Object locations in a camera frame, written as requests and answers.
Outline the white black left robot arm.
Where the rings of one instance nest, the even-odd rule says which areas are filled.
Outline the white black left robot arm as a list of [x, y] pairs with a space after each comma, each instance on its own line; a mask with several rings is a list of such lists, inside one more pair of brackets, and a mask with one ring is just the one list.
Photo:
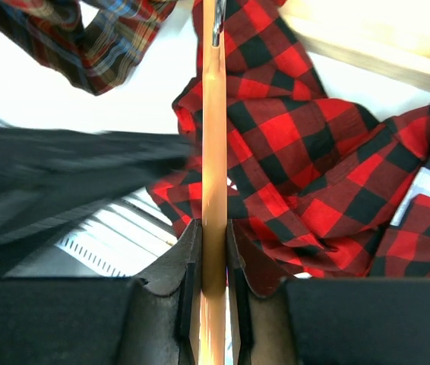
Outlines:
[[192, 151], [180, 135], [0, 128], [0, 276]]

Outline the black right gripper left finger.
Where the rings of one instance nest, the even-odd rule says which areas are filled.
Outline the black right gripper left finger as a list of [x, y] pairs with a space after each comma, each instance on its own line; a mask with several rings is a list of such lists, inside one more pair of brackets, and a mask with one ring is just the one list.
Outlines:
[[0, 364], [197, 363], [201, 236], [130, 278], [0, 278]]

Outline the brown multicolour plaid shirt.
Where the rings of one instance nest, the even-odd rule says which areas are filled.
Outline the brown multicolour plaid shirt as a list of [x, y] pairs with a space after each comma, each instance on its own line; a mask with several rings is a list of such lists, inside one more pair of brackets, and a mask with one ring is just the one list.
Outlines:
[[174, 1], [0, 1], [0, 32], [40, 65], [98, 96], [125, 82], [141, 62]]

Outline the wooden clothes rack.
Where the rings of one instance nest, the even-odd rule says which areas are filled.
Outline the wooden clothes rack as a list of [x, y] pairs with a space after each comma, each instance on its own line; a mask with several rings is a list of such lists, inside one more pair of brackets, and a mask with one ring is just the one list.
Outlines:
[[307, 50], [430, 92], [430, 1], [287, 1]]

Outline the red black checked shirt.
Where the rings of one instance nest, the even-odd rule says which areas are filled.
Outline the red black checked shirt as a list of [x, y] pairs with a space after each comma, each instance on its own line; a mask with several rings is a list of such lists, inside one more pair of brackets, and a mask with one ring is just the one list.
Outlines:
[[326, 95], [275, 1], [225, 23], [228, 215], [289, 273], [430, 278], [430, 105]]

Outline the orange hanger of red shirt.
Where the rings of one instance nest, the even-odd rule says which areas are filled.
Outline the orange hanger of red shirt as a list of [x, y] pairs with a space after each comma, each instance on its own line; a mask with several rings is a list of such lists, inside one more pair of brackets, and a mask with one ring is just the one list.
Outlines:
[[226, 2], [203, 2], [202, 262], [199, 364], [225, 363]]

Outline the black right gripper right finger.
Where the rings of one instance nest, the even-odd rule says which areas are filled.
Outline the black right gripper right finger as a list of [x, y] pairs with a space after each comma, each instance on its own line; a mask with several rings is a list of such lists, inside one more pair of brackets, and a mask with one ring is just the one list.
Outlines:
[[226, 231], [237, 364], [430, 364], [430, 280], [295, 278]]

